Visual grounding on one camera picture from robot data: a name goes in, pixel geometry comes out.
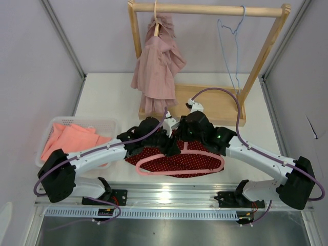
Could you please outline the pink hanger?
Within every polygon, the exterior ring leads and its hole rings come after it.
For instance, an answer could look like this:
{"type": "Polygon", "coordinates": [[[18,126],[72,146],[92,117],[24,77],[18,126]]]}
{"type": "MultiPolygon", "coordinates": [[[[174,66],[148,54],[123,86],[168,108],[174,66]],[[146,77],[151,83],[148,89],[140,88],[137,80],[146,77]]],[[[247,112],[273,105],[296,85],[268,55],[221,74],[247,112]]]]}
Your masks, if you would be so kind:
{"type": "Polygon", "coordinates": [[[213,154],[206,151],[201,150],[190,150],[188,149],[188,143],[183,143],[183,148],[180,150],[180,153],[177,155],[172,156],[173,158],[176,158],[177,156],[184,156],[184,155],[200,155],[200,156],[207,156],[216,160],[220,161],[220,166],[218,168],[208,168],[208,169],[193,169],[193,170],[174,170],[174,171],[159,171],[159,172],[149,172],[149,171],[142,171],[140,167],[150,161],[158,160],[160,158],[164,158],[163,154],[156,154],[149,156],[147,158],[143,158],[140,161],[138,161],[135,165],[136,172],[141,176],[173,176],[173,175],[207,175],[212,173],[218,173],[224,169],[224,159],[218,155],[213,154]]]}

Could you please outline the dusty pink pleated skirt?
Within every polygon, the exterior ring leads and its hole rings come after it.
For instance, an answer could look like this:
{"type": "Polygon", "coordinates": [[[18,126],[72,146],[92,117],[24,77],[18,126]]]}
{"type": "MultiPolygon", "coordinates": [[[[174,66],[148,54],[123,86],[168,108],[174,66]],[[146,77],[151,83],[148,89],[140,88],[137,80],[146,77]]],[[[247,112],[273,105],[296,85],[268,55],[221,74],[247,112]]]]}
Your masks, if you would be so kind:
{"type": "Polygon", "coordinates": [[[156,21],[152,19],[131,82],[131,87],[142,93],[140,106],[147,115],[162,114],[166,107],[178,104],[174,77],[187,63],[175,41],[172,15],[159,13],[156,17],[159,34],[154,35],[156,21]]]}

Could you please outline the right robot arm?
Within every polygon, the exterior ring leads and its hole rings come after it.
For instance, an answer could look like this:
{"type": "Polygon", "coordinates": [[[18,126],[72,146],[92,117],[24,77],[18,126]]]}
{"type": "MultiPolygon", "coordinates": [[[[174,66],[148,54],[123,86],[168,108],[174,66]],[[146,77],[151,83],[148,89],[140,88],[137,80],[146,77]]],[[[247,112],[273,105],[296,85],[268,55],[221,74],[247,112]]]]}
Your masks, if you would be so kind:
{"type": "Polygon", "coordinates": [[[308,159],[295,160],[255,149],[236,132],[213,126],[200,111],[182,116],[177,131],[183,141],[197,141],[210,153],[238,159],[271,177],[264,181],[241,181],[234,194],[238,206],[245,207],[256,200],[280,199],[293,209],[303,210],[309,201],[315,175],[308,159]]]}

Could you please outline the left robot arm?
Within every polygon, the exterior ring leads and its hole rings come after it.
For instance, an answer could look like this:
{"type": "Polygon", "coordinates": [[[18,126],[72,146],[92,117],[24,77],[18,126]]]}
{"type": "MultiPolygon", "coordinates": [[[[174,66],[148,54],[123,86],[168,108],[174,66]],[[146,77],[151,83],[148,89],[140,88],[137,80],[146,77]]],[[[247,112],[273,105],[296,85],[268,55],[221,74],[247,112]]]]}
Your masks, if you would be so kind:
{"type": "Polygon", "coordinates": [[[179,154],[180,149],[172,137],[178,125],[179,122],[172,117],[162,120],[147,117],[139,126],[130,128],[100,146],[71,153],[55,150],[37,175],[37,185],[42,186],[44,193],[35,191],[35,194],[48,197],[51,203],[75,195],[89,196],[98,204],[105,205],[111,200],[106,180],[83,178],[81,175],[105,163],[137,155],[145,147],[157,148],[163,155],[179,154]]]}

